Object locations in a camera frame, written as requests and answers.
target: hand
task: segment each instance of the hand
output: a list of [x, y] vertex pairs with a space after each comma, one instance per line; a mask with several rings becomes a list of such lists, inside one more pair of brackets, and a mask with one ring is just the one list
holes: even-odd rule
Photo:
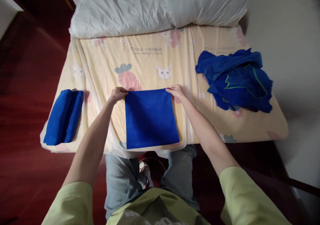
[[185, 97], [181, 85], [171, 85], [169, 89], [166, 89], [168, 93], [171, 93], [175, 98], [182, 99]]
[[127, 94], [128, 92], [126, 92], [126, 90], [123, 87], [115, 87], [112, 90], [112, 93], [110, 98], [108, 99], [108, 102], [115, 105], [119, 100], [123, 99]]

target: folded blue cloth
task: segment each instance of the folded blue cloth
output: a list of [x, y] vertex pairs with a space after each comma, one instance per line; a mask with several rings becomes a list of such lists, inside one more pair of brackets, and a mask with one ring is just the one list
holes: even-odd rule
[[203, 51], [196, 66], [197, 73], [203, 73], [209, 84], [217, 106], [224, 110], [238, 107], [257, 112], [270, 113], [272, 80], [261, 70], [259, 52], [251, 49], [238, 50], [229, 56], [215, 56]]
[[63, 90], [53, 105], [43, 142], [58, 145], [74, 138], [83, 103], [83, 91]]
[[178, 143], [171, 94], [165, 89], [128, 91], [127, 149]]
[[74, 135], [79, 123], [79, 117], [83, 103], [83, 91], [74, 91], [72, 93], [72, 100], [67, 112], [66, 121], [64, 124], [63, 135], [61, 141], [69, 143], [73, 141]]
[[46, 135], [43, 142], [47, 145], [58, 145], [61, 143], [61, 137], [64, 129], [64, 122], [72, 100], [72, 91], [63, 90], [53, 105]]

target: person's right hand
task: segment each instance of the person's right hand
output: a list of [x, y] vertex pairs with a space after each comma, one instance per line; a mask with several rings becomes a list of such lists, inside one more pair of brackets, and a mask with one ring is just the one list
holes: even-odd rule
[[171, 93], [175, 98], [182, 99], [185, 97], [181, 85], [171, 85], [169, 89], [166, 89], [168, 93]]

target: green trim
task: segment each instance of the green trim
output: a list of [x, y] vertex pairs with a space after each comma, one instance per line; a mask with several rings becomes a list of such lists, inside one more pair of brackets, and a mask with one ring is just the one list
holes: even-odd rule
[[248, 89], [248, 87], [244, 87], [244, 86], [229, 87], [230, 83], [229, 83], [227, 80], [228, 80], [230, 74], [227, 75], [227, 78], [226, 78], [226, 80], [225, 80], [225, 83], [227, 83], [227, 86], [226, 86], [224, 89], [245, 88], [245, 89], [247, 89], [247, 91], [248, 91], [255, 99], [262, 99], [262, 98], [266, 97], [266, 96], [268, 95], [267, 90], [264, 88], [264, 86], [261, 84], [260, 80], [258, 79], [255, 68], [254, 68], [254, 67], [251, 67], [251, 68], [253, 69], [254, 77], [256, 78], [256, 80], [258, 81], [258, 83], [260, 84], [260, 86], [261, 86], [261, 88], [263, 89], [263, 91], [266, 93], [264, 96], [262, 96], [262, 97], [260, 97], [260, 98], [256, 98], [256, 97], [250, 92], [250, 90]]

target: wooden floor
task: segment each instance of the wooden floor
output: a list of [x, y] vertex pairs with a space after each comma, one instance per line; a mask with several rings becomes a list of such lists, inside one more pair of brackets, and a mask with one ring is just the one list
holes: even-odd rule
[[[67, 54], [70, 16], [27, 22], [10, 47], [0, 70], [0, 224], [40, 224], [68, 172], [73, 154], [50, 153], [40, 145]], [[288, 186], [272, 178], [272, 142], [229, 145], [233, 155], [276, 203], [284, 215], [299, 224], [301, 213]], [[194, 160], [194, 194], [201, 214], [223, 224], [224, 197], [209, 159], [198, 145]], [[150, 160], [159, 184], [161, 167]], [[106, 167], [102, 159], [93, 194], [95, 224], [105, 224]]]

